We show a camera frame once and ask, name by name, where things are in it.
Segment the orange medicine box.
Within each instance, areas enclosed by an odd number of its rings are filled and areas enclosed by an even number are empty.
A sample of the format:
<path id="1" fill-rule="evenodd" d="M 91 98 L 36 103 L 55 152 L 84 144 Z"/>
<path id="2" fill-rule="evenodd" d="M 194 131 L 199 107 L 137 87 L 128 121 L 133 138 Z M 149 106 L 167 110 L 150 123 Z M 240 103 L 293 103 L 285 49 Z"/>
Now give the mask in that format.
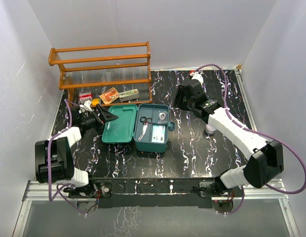
<path id="1" fill-rule="evenodd" d="M 99 97 L 105 105 L 108 105 L 119 98 L 119 92 L 115 87 L 111 87 L 107 91 L 103 92 Z"/>

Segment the blue-grey divided tray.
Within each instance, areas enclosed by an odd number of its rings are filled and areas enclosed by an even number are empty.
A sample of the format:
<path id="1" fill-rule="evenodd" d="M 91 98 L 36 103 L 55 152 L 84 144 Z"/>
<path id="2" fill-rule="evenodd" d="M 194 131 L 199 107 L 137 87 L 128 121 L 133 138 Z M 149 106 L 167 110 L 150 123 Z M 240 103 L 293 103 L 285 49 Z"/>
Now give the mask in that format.
<path id="1" fill-rule="evenodd" d="M 158 124 L 158 113 L 159 111 L 167 111 L 168 116 L 167 116 L 167 123 L 165 124 Z M 139 136 L 142 134 L 142 128 L 143 124 L 140 122 L 141 117 L 151 117 L 153 118 L 152 123 L 149 124 L 146 134 L 142 138 L 141 141 L 138 140 Z M 137 118 L 136 118 L 136 123 L 135 123 L 135 131 L 134 131 L 134 140 L 140 144 L 158 144 L 158 145 L 164 145 L 167 142 L 168 139 L 168 125 L 170 122 L 169 118 L 169 107 L 164 104 L 140 104 L 138 107 L 138 113 L 137 113 Z M 164 143 L 152 143 L 152 130 L 153 130 L 153 125 L 165 125 L 166 126 L 166 132 L 165 132 L 165 142 Z"/>

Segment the black scissors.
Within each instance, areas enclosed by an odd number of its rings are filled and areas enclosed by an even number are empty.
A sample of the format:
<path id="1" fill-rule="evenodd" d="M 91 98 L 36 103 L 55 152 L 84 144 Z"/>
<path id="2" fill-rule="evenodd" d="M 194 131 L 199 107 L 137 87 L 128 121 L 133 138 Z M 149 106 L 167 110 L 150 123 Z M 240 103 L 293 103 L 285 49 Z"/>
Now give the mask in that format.
<path id="1" fill-rule="evenodd" d="M 152 123 L 152 121 L 153 121 L 153 118 L 151 117 L 143 116 L 140 118 L 140 122 L 143 124 L 143 128 L 142 128 L 142 134 L 138 138 L 139 141 L 141 141 L 144 135 L 146 134 L 147 128 L 149 124 Z"/>

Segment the teal medicine kit box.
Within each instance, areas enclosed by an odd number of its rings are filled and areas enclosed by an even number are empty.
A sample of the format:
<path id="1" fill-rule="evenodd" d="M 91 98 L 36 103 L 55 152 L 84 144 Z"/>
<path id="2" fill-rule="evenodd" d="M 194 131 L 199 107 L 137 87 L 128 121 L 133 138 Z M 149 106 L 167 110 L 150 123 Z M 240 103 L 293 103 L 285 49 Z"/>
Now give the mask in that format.
<path id="1" fill-rule="evenodd" d="M 117 105 L 111 106 L 109 112 L 119 118 L 105 124 L 102 135 L 102 142 L 106 144 L 126 144 L 135 142 L 136 149 L 141 152 L 163 153 L 166 151 L 166 144 L 140 144 L 134 140 L 135 123 L 139 105 Z M 168 125 L 168 133 L 175 130 L 175 123 L 171 121 Z"/>

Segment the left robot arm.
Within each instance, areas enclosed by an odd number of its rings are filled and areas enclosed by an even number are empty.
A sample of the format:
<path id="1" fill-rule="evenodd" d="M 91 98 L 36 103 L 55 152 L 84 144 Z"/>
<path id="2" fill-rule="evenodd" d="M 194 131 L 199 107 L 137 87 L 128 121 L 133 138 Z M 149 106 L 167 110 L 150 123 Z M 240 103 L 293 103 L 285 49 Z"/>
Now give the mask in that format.
<path id="1" fill-rule="evenodd" d="M 48 140 L 35 143 L 36 179 L 39 183 L 70 184 L 79 188 L 86 197 L 96 194 L 97 185 L 87 171 L 75 167 L 71 147 L 79 142 L 87 131 L 94 129 L 102 134 L 107 122 L 118 119 L 101 106 L 68 106 L 69 126 Z"/>

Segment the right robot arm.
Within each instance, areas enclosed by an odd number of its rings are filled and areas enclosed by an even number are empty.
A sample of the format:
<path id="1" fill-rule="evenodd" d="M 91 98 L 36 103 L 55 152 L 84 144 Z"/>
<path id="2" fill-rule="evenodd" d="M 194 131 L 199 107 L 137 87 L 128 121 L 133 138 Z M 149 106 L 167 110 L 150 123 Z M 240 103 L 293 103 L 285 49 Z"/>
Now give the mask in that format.
<path id="1" fill-rule="evenodd" d="M 246 131 L 246 126 L 235 124 L 235 118 L 216 100 L 207 98 L 201 83 L 190 79 L 178 86 L 173 106 L 191 111 L 206 124 L 216 128 L 243 153 L 247 164 L 229 169 L 215 178 L 214 188 L 221 196 L 234 187 L 251 185 L 261 188 L 283 172 L 283 147 L 275 141 Z"/>

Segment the red-white medicine box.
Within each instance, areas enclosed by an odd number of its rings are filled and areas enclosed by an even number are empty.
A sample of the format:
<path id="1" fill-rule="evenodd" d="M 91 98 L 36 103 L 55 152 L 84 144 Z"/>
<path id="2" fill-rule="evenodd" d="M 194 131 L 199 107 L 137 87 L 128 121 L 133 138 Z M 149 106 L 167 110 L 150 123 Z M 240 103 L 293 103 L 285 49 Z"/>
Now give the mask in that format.
<path id="1" fill-rule="evenodd" d="M 92 92 L 79 93 L 78 98 L 81 104 L 84 104 L 86 101 L 92 101 L 93 99 Z"/>

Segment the white-green medicine box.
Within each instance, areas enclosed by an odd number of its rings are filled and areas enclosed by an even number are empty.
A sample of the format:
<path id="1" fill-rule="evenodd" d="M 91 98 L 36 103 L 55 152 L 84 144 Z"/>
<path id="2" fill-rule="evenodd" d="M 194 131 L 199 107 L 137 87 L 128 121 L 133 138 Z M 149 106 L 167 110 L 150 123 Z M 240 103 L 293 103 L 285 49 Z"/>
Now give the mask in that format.
<path id="1" fill-rule="evenodd" d="M 133 89 L 119 93 L 119 99 L 121 102 L 127 102 L 139 98 L 139 90 Z"/>

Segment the yellow small box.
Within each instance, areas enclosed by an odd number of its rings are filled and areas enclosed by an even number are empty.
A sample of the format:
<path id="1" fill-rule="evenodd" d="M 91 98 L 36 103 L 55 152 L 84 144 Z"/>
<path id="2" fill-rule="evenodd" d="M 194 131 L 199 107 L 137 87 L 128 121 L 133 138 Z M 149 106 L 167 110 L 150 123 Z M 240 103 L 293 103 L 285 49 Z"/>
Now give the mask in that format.
<path id="1" fill-rule="evenodd" d="M 92 105 L 96 106 L 97 104 L 99 104 L 99 99 L 93 99 L 92 100 Z"/>

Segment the clear round container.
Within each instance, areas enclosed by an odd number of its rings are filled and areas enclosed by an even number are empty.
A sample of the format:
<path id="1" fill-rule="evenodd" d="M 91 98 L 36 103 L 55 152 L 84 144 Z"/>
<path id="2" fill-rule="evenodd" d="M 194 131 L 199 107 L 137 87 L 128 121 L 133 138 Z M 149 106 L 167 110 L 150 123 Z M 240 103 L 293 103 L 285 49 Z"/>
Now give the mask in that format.
<path id="1" fill-rule="evenodd" d="M 215 132 L 216 132 L 216 128 L 209 125 L 209 124 L 206 124 L 206 127 L 205 127 L 205 132 L 208 134 L 208 135 L 214 135 Z"/>

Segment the wooden orange shelf rack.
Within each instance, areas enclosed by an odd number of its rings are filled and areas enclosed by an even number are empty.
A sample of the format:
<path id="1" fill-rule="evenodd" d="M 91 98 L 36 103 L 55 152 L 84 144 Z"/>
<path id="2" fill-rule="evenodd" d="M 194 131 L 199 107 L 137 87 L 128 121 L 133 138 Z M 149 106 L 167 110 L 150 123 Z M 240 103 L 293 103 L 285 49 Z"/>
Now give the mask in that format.
<path id="1" fill-rule="evenodd" d="M 139 90 L 135 104 L 152 103 L 151 49 L 149 41 L 138 43 L 51 48 L 48 63 L 58 66 L 58 87 L 73 101 L 82 88 Z"/>

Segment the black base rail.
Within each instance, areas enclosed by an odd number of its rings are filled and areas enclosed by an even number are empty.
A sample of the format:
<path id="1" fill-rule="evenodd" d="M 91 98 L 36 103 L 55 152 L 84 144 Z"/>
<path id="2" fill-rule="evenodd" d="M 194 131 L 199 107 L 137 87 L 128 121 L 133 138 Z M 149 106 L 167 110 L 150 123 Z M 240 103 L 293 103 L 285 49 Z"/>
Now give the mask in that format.
<path id="1" fill-rule="evenodd" d="M 211 178 L 96 178 L 102 190 L 100 207 L 184 207 L 212 208 L 216 200 L 241 198 L 240 188 L 231 196 L 218 195 L 209 186 Z"/>

